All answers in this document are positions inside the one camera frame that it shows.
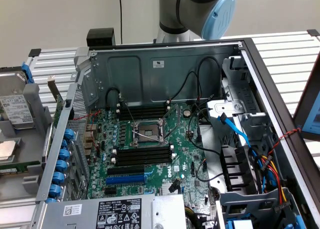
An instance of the warning label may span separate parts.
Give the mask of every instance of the warning label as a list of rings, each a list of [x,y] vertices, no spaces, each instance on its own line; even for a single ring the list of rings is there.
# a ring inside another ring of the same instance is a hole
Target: warning label
[[[23,95],[1,96],[0,102],[13,125],[34,122]]]
[[[99,202],[96,229],[140,229],[141,198]]]

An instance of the white wall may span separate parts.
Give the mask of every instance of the white wall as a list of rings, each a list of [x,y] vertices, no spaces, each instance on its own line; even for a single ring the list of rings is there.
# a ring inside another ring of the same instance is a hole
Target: white wall
[[[122,0],[123,43],[151,42],[158,0]],[[114,27],[120,43],[119,0],[0,0],[0,66],[16,66],[32,48],[86,45],[90,28]],[[226,35],[320,30],[320,0],[237,0]]]

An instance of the black cable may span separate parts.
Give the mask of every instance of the black cable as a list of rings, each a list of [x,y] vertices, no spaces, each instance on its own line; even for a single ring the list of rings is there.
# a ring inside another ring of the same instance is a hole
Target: black cable
[[[122,0],[119,0],[120,4],[120,37],[121,37],[121,44],[122,42]]]
[[[202,106],[203,104],[205,104],[205,103],[207,103],[207,101],[205,101],[205,102],[201,103],[199,106],[197,106],[197,109],[199,109],[199,107],[201,107],[201,106]],[[189,125],[188,125],[188,131],[189,131],[189,132],[190,132],[190,124],[191,124],[191,121],[192,121],[195,113],[197,113],[197,110],[195,110],[195,111],[191,114],[190,119],[189,119]],[[220,156],[220,153],[217,152],[216,150],[206,149],[206,148],[204,148],[204,147],[201,147],[201,146],[196,145],[196,144],[192,141],[191,133],[189,134],[189,141],[190,141],[196,148],[198,148],[198,149],[200,149],[200,150],[203,150],[203,151],[206,151],[206,152],[212,152],[212,153],[215,153],[215,154],[217,154],[217,155]]]
[[[220,177],[220,176],[223,175],[223,173],[219,173],[218,175],[215,175],[214,177],[212,177],[212,178],[210,178],[210,179],[201,179],[201,178],[198,176],[198,173],[199,173],[199,170],[200,170],[201,166],[204,164],[205,161],[206,161],[206,160],[204,159],[204,160],[201,162],[201,164],[198,166],[198,168],[196,169],[196,171],[195,171],[195,177],[196,177],[200,182],[207,183],[207,182],[210,182],[210,181],[212,181],[212,180],[214,180],[214,179],[216,179],[216,178],[218,178],[218,177]]]
[[[197,74],[192,70],[192,71],[189,71],[189,73],[186,75],[186,77],[185,77],[185,79],[184,79],[184,82],[183,82],[183,84],[182,84],[182,86],[180,87],[180,89],[176,92],[176,94],[174,94],[174,96],[172,96],[171,98],[170,98],[170,102],[176,97],[176,96],[178,96],[179,95],[179,93],[182,91],[182,89],[184,88],[184,86],[185,86],[185,84],[186,84],[186,82],[187,82],[187,80],[188,80],[188,77],[190,76],[190,74],[194,74],[195,75],[195,77],[196,77],[196,79],[197,79],[197,83],[200,85],[200,82],[199,82],[199,77],[197,76]]]
[[[115,86],[110,87],[110,88],[106,91],[106,93],[105,93],[105,105],[108,104],[108,103],[107,103],[107,101],[108,101],[108,95],[109,95],[109,92],[111,92],[112,90],[115,90],[115,91],[118,92],[118,94],[120,94],[120,90],[119,90],[117,87],[115,87]]]
[[[205,57],[202,58],[201,61],[199,62],[198,66],[197,66],[197,70],[196,70],[196,74],[198,75],[198,80],[199,80],[199,82],[200,82],[200,67],[201,67],[202,63],[204,63],[204,61],[207,60],[207,59],[212,59],[212,60],[214,60],[215,63],[216,63],[216,65],[218,66],[218,68],[219,68],[220,71],[221,71],[221,66],[220,66],[220,64],[219,64],[219,62],[218,62],[218,60],[217,60],[216,58],[214,58],[213,56],[205,56]],[[199,94],[199,85],[200,85],[200,83],[199,83],[198,86],[197,86],[197,93],[198,93],[198,94]]]

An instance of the circuit board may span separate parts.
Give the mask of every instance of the circuit board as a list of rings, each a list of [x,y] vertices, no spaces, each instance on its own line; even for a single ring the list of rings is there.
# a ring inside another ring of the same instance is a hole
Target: circuit board
[[[181,193],[183,194],[184,204],[192,208],[197,213],[209,213],[210,204],[205,204],[205,195],[208,194],[207,182],[201,182],[195,174],[191,172],[191,164],[194,163],[195,169],[198,168],[205,154],[202,150],[197,149],[187,138],[189,118],[183,116],[184,110],[190,110],[191,106],[185,103],[172,105],[180,110],[181,113],[172,111],[169,113],[163,125],[164,134],[172,131],[165,139],[167,143],[174,146],[176,154],[172,163],[148,164],[145,165],[145,172],[148,174],[147,183],[131,183],[116,185],[116,194],[112,197],[155,194],[159,196],[163,193],[163,185],[171,185],[173,181],[179,179],[181,182]],[[88,187],[88,198],[105,198],[110,195],[105,195],[106,178],[108,177],[107,170],[116,167],[111,163],[111,154],[116,144],[120,150],[132,149],[133,141],[132,125],[133,121],[119,121],[115,110],[101,110],[98,116],[94,119],[94,123],[100,128],[100,133],[97,133],[95,144],[102,144],[104,141],[104,149],[100,150],[100,157],[97,157],[96,150],[92,147],[90,161],[90,183]],[[190,131],[197,131],[197,122],[192,120]],[[124,140],[120,143],[120,133],[124,135]],[[152,145],[154,142],[145,142],[143,145]],[[208,172],[205,169],[200,169],[198,176],[202,179],[208,178]]]

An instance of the workbench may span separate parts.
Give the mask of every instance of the workbench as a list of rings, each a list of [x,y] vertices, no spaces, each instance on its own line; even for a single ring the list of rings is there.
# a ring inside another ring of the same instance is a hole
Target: workbench
[[[320,51],[320,37],[309,31],[225,36],[222,39],[252,38],[289,112],[296,111],[310,72]],[[77,48],[42,49],[39,56],[28,57],[34,82],[39,84],[40,99],[53,115],[56,102],[48,86],[53,77],[63,98],[76,79],[74,56]],[[320,168],[320,142],[307,141]]]

